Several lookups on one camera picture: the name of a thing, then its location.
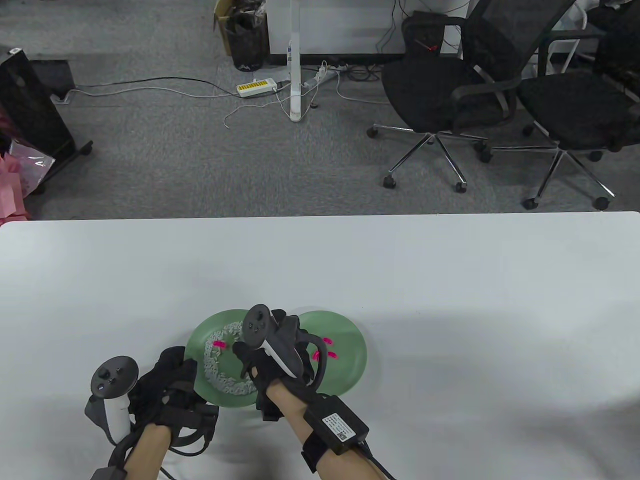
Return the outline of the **person's left hand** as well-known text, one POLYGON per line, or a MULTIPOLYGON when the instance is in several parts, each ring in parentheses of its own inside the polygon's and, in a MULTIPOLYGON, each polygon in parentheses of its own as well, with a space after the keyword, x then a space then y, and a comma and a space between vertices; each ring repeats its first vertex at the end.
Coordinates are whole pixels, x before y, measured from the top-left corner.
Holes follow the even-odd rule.
POLYGON ((132 429, 166 426, 171 447, 185 447, 203 439, 208 445, 215 434, 219 407, 195 391, 198 363, 185 357, 185 346, 169 347, 153 368, 137 380, 128 393, 132 429))

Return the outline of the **person's right hand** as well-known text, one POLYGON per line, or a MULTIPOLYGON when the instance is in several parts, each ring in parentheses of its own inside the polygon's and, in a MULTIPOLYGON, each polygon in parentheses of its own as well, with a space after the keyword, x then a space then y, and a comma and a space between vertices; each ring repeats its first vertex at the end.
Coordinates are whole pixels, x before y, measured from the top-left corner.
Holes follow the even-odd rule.
POLYGON ((249 378, 256 388, 255 406, 262 419, 283 418, 266 391, 281 381, 293 396, 307 404, 322 397, 320 385, 326 373, 329 350, 322 337, 302 329, 300 318, 281 309, 270 310, 256 304, 247 311, 240 340, 231 347, 241 361, 241 378, 249 378))

